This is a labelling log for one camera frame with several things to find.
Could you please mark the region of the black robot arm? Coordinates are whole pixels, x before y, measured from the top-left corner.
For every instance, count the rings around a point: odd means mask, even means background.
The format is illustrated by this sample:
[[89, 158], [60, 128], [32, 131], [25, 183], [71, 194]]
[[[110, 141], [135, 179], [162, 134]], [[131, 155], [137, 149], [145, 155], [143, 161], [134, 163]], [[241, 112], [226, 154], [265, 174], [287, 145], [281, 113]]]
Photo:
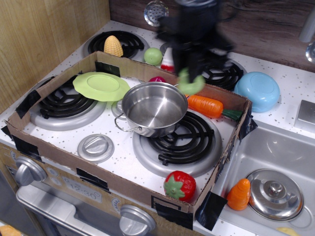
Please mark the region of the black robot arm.
[[207, 65], [227, 68], [233, 44], [218, 30], [219, 0], [178, 0], [175, 17], [160, 17], [157, 36], [172, 48], [175, 73], [187, 72], [188, 82], [200, 76]]

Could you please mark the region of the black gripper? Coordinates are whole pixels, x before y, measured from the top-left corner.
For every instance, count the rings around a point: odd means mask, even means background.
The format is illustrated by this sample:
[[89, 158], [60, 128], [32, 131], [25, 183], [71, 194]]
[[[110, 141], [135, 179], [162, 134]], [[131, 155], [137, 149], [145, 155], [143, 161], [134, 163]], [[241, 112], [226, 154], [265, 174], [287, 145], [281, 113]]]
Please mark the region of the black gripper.
[[233, 50], [232, 42], [218, 29], [219, 16], [177, 16], [159, 18], [158, 37], [172, 46], [174, 72], [189, 69], [189, 83], [201, 75], [208, 54], [218, 50], [220, 56]]

